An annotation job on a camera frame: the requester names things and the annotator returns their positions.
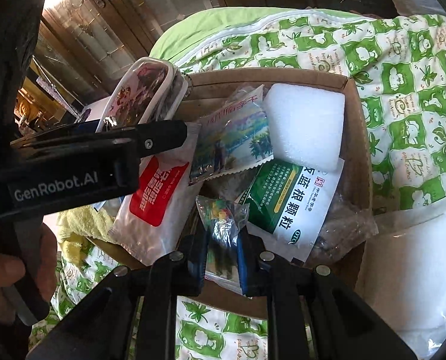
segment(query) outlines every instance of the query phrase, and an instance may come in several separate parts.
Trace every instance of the human hand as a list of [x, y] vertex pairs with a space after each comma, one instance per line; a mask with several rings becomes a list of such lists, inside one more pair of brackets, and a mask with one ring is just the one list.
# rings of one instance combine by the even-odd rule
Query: human hand
[[[50, 301], [56, 289], [56, 238], [44, 223], [41, 224], [41, 263], [35, 283], [41, 297]], [[9, 287], [25, 275], [25, 265], [17, 257], [0, 254], [0, 323], [11, 325], [15, 321], [15, 309], [6, 300], [1, 288]]]

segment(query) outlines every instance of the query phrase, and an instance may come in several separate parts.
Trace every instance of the yellow towel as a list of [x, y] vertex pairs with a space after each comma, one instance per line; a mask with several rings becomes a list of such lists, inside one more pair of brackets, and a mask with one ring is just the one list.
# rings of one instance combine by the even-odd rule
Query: yellow towel
[[96, 211], [91, 206], [76, 207], [61, 211], [56, 220], [56, 238], [61, 247], [61, 253], [70, 263], [79, 266], [85, 258], [81, 251], [88, 240], [86, 237], [113, 242], [108, 231], [114, 222], [105, 209]]

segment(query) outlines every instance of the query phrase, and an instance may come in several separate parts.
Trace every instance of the white foam block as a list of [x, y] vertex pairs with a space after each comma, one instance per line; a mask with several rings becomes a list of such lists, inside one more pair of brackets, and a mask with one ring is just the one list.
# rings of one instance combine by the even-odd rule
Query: white foam block
[[274, 158], [332, 172], [338, 164], [345, 95], [289, 84], [274, 84], [263, 108]]

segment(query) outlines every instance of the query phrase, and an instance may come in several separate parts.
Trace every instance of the cardboard box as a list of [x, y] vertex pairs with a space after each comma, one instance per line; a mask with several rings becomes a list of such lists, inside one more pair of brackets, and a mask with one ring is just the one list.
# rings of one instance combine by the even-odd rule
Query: cardboard box
[[[265, 84], [289, 83], [311, 86], [345, 95], [345, 121], [340, 157], [345, 160], [339, 190], [352, 204], [372, 208], [372, 174], [366, 123], [356, 85], [352, 79], [332, 73], [289, 68], [241, 68], [218, 70], [191, 75], [193, 89], [179, 106], [174, 119], [194, 121], [218, 109], [226, 98], [244, 83], [254, 87]], [[99, 240], [91, 240], [108, 255], [131, 269], [142, 264], [122, 247]], [[347, 285], [354, 287], [363, 255], [363, 245], [352, 250], [332, 270]], [[220, 310], [255, 318], [266, 318], [266, 298], [248, 299], [205, 280], [199, 302]]]

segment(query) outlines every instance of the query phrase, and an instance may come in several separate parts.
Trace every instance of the wooden cabinet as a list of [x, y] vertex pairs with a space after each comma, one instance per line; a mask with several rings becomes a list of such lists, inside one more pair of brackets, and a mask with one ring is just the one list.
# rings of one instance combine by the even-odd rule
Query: wooden cabinet
[[218, 0], [46, 0], [35, 57], [82, 104], [118, 81], [178, 21]]

